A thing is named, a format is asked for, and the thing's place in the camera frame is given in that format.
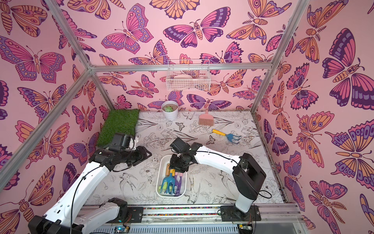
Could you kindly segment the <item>green rake wooden handle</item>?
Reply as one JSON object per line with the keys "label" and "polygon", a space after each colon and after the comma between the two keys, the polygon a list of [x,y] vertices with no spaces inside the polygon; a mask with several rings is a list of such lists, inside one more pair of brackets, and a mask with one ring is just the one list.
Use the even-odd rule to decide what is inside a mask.
{"label": "green rake wooden handle", "polygon": [[169,186],[169,176],[170,176],[170,170],[169,170],[169,164],[165,167],[165,177],[163,178],[162,183],[159,186],[159,193],[168,193],[168,186]]}

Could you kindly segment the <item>white plastic storage box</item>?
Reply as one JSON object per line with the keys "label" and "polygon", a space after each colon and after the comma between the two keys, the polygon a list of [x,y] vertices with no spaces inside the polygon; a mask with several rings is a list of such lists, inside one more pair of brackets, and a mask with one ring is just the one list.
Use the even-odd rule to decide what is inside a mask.
{"label": "white plastic storage box", "polygon": [[176,198],[180,198],[184,195],[184,193],[186,192],[186,188],[187,188],[187,179],[186,179],[186,188],[185,188],[185,192],[182,194],[182,195],[179,195],[179,196],[174,196],[174,195],[169,195],[169,194],[160,194],[159,193],[159,186],[160,184],[162,183],[163,181],[163,178],[165,177],[165,167],[167,164],[169,164],[170,162],[170,159],[171,159],[171,156],[172,155],[166,155],[164,156],[162,159],[161,159],[161,162],[160,162],[160,167],[159,167],[159,173],[158,173],[158,177],[157,177],[157,183],[156,183],[156,193],[162,197],[162,198],[171,198],[171,199],[176,199]]}

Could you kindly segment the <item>blue rake yellow handle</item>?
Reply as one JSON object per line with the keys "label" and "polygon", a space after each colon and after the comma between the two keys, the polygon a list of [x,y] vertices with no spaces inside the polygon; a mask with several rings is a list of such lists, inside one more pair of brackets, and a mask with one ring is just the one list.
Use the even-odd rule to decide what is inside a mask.
{"label": "blue rake yellow handle", "polygon": [[175,186],[175,170],[170,169],[169,175],[166,176],[161,184],[160,193],[174,195],[174,186]]}

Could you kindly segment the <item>purple fork pink handle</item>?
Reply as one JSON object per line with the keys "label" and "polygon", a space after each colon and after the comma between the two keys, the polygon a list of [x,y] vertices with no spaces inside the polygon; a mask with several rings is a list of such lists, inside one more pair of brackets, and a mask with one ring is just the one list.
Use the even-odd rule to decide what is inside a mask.
{"label": "purple fork pink handle", "polygon": [[186,173],[179,173],[178,174],[178,177],[177,177],[177,182],[178,182],[177,187],[178,187],[178,194],[179,195],[182,195],[185,192],[186,179],[187,179]]}

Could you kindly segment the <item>purple rake pink handle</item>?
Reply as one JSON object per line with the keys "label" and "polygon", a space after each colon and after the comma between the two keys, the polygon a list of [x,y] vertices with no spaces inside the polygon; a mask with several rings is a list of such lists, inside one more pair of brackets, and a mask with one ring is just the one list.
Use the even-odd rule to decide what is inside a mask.
{"label": "purple rake pink handle", "polygon": [[180,195],[180,187],[181,187],[180,173],[175,173],[174,178],[175,178],[175,184],[173,187],[173,195],[177,197]]}

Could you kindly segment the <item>blue shovel yellow handle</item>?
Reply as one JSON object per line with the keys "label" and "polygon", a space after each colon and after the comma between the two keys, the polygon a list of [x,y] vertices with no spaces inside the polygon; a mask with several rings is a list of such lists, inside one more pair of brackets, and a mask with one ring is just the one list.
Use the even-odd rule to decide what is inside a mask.
{"label": "blue shovel yellow handle", "polygon": [[219,130],[216,130],[216,129],[213,129],[212,132],[215,133],[215,134],[226,137],[229,142],[234,143],[234,144],[238,144],[240,139],[242,138],[241,136],[237,136],[237,135],[234,135],[234,134],[225,134],[225,133],[223,133]]}

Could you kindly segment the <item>blue fork yellow handle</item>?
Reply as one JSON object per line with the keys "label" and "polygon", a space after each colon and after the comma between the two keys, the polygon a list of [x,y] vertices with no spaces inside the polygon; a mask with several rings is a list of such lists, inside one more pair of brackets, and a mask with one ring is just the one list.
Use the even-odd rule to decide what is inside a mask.
{"label": "blue fork yellow handle", "polygon": [[170,174],[170,176],[171,176],[171,179],[170,179],[170,182],[169,182],[169,186],[168,186],[168,188],[169,188],[169,194],[170,195],[174,195],[174,186],[175,186],[175,171],[173,171],[171,174]]}

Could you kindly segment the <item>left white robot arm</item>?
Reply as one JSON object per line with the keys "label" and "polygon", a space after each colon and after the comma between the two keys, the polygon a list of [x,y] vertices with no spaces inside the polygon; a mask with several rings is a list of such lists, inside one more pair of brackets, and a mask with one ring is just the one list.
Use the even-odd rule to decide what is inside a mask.
{"label": "left white robot arm", "polygon": [[133,151],[99,149],[90,158],[82,174],[44,215],[34,216],[28,223],[32,234],[89,234],[107,222],[127,222],[131,212],[126,201],[112,198],[102,207],[78,217],[79,212],[101,181],[121,163],[136,166],[152,153],[144,146]]}

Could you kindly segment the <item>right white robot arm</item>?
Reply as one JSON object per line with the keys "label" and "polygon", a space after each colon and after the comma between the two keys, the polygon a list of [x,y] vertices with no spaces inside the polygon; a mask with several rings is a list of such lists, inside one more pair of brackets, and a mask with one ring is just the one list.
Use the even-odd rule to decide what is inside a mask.
{"label": "right white robot arm", "polygon": [[221,208],[221,215],[245,220],[251,216],[253,202],[257,200],[266,179],[266,173],[251,154],[233,156],[207,148],[200,143],[189,145],[177,138],[170,148],[173,152],[169,165],[176,172],[187,172],[194,164],[208,165],[232,175],[238,198],[233,206]]}

